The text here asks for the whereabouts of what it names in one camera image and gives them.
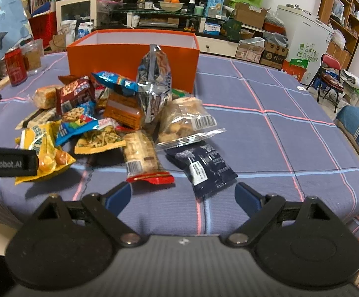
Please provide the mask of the blue chocolate chip cookie bag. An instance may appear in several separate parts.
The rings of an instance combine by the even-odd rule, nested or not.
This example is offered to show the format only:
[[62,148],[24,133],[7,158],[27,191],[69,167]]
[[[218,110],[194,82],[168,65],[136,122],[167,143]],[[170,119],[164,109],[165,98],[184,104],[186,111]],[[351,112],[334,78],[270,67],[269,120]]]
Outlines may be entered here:
[[114,131],[119,124],[112,118],[95,118],[96,103],[89,100],[62,115],[59,131],[55,140],[56,146],[61,146],[75,135],[82,135],[89,131],[101,131],[106,127],[113,127]]

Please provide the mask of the dark navy snack packet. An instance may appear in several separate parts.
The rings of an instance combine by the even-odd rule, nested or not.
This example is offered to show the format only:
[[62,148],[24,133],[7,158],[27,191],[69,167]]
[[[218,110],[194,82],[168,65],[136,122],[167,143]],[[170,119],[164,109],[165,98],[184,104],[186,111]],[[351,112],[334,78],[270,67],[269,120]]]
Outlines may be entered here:
[[205,141],[167,149],[165,155],[185,173],[198,199],[219,192],[238,177],[216,148]]

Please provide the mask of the blue shark fabric cover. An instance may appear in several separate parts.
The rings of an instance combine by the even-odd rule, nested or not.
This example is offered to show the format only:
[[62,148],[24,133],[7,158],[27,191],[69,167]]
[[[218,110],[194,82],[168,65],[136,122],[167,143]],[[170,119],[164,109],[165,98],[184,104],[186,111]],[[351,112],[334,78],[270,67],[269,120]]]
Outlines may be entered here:
[[13,47],[33,37],[21,0],[0,0],[0,60]]

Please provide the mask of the brown cookie snack bag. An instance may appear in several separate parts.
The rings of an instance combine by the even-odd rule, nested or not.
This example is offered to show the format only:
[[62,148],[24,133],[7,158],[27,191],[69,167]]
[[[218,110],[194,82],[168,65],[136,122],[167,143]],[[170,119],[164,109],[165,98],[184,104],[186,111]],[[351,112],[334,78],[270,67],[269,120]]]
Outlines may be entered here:
[[60,89],[55,89],[56,112],[62,115],[78,105],[95,102],[95,88],[88,76],[76,79]]

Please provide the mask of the orange storage box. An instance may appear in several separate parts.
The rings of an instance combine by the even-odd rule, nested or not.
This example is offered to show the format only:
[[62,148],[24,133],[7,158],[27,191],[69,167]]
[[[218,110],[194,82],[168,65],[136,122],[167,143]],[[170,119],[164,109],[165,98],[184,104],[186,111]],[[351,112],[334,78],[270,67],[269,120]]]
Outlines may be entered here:
[[166,53],[171,68],[172,86],[194,91],[200,54],[196,35],[163,29],[101,29],[66,47],[69,72],[84,76],[109,71],[136,79],[137,68],[157,44]]

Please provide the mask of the silver foil snack bag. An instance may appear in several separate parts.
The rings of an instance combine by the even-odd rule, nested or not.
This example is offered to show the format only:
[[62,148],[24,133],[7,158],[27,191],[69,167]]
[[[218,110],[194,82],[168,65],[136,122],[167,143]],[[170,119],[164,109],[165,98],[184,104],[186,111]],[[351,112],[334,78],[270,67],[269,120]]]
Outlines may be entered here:
[[137,69],[137,98],[143,111],[143,122],[152,123],[172,99],[172,75],[166,53],[151,44]]

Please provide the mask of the blue rainbow cookie bag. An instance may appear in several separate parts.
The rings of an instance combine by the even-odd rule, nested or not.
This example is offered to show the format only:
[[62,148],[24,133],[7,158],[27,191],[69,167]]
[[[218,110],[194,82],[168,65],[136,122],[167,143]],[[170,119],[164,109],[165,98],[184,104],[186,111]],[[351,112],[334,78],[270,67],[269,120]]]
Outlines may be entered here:
[[117,73],[101,71],[99,73],[92,73],[92,76],[98,83],[109,89],[114,89],[116,86],[119,86],[125,89],[125,91],[134,93],[139,91],[139,86],[135,81]]

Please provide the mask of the red-edged cracker packet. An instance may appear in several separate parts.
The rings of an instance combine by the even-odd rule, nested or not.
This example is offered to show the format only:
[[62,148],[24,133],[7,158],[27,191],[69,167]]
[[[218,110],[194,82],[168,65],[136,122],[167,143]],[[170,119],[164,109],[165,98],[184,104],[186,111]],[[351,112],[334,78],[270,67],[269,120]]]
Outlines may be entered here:
[[123,148],[127,182],[146,181],[154,185],[173,184],[174,177],[163,169],[155,146],[144,131],[127,133]]

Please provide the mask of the white TV cabinet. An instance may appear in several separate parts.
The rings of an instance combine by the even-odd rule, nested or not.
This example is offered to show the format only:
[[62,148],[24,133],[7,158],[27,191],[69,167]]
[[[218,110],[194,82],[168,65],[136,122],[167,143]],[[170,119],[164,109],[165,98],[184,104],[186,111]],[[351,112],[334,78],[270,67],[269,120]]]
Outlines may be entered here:
[[200,52],[234,58],[236,56],[238,44],[215,38],[196,36]]

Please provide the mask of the fruit bowl with oranges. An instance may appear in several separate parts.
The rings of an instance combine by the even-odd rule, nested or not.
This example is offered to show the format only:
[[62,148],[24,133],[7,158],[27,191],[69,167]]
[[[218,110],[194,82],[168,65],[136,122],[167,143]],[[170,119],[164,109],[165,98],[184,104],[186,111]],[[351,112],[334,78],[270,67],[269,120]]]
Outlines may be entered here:
[[183,3],[180,3],[180,0],[162,0],[159,2],[159,6],[166,12],[177,12],[183,8]]

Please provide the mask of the white framed cabinet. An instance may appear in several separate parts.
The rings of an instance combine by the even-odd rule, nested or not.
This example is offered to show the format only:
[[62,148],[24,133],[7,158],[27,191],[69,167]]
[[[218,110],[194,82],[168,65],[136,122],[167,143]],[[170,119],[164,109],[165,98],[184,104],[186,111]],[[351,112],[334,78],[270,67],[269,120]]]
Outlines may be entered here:
[[98,0],[57,0],[55,2],[57,31],[60,31],[62,21],[86,20],[97,23]]

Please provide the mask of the clear bag of cookies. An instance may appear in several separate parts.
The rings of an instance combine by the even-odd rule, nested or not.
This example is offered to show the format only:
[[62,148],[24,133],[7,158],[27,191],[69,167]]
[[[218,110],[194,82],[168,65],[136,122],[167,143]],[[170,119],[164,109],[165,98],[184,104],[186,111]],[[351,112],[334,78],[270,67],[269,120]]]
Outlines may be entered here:
[[216,119],[196,97],[170,101],[161,112],[157,149],[171,149],[206,140],[224,133]]

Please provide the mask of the yellow jelly snack bag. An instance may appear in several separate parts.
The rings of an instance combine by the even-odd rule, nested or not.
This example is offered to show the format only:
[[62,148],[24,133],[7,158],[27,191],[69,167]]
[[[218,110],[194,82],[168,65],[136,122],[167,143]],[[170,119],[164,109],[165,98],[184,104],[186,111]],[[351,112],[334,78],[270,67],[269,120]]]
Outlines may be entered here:
[[49,121],[22,130],[19,138],[20,148],[35,151],[39,163],[35,176],[16,177],[15,185],[47,180],[65,172],[76,162],[76,159],[64,151],[62,146],[55,144],[60,125],[61,121]]

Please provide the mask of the orange labelled bread packet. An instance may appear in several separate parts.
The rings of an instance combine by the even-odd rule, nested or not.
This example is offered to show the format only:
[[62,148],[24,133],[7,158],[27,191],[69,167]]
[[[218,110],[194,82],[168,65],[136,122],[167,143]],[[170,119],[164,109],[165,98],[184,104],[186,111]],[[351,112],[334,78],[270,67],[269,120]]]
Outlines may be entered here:
[[136,96],[128,97],[114,91],[109,93],[103,115],[134,130],[140,129],[143,123],[143,112]]

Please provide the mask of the orange gift bag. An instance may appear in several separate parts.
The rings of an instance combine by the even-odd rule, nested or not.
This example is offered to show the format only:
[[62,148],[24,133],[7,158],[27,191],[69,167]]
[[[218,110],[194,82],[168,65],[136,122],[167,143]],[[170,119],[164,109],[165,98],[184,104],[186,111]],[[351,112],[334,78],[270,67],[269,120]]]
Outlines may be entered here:
[[308,60],[292,58],[290,61],[285,60],[281,70],[294,77],[298,82],[302,81],[307,71]]

